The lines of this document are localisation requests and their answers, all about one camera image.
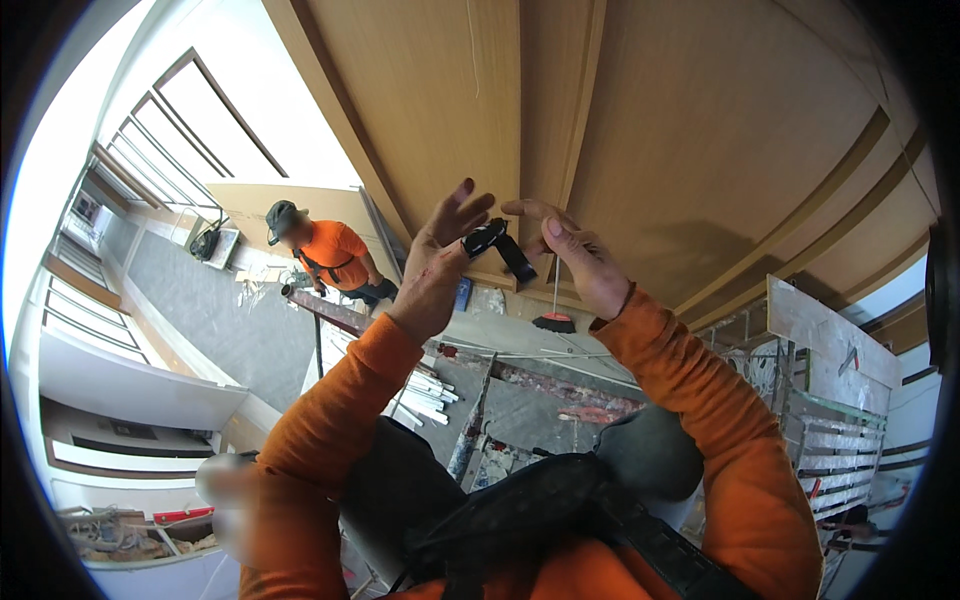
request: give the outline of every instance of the broom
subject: broom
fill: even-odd
[[[564,314],[557,312],[557,290],[560,288],[560,257],[557,256],[557,271],[553,275],[553,312],[534,319],[534,325],[540,329],[556,333],[576,333],[577,328],[573,321]]]

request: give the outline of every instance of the sleeve cuff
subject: sleeve cuff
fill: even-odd
[[[380,315],[356,342],[353,354],[377,374],[403,380],[423,356],[423,348],[394,323],[390,315]]]

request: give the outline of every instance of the black bag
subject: black bag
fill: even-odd
[[[224,210],[221,208],[220,219],[204,231],[201,231],[201,233],[190,242],[190,254],[194,258],[206,261],[213,257],[213,251],[217,248],[217,241],[220,239],[220,227],[223,224]]]

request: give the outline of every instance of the orange long sleeve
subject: orange long sleeve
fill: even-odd
[[[765,598],[816,597],[822,555],[813,516],[774,416],[753,389],[639,290],[617,319],[594,334],[653,401],[681,414],[684,430],[703,452],[704,552]],[[276,425],[258,467],[264,477],[284,481],[266,501],[283,503],[299,527],[273,542],[286,544],[300,559],[269,571],[243,567],[241,598],[347,596],[338,513],[325,499],[338,497],[350,466],[370,447],[376,416],[420,357],[420,348],[381,316]],[[676,597],[633,549],[614,551],[589,539],[554,549],[532,592],[517,582],[514,572],[493,575],[486,598]],[[396,597],[437,600],[442,591],[442,582],[431,582]]]

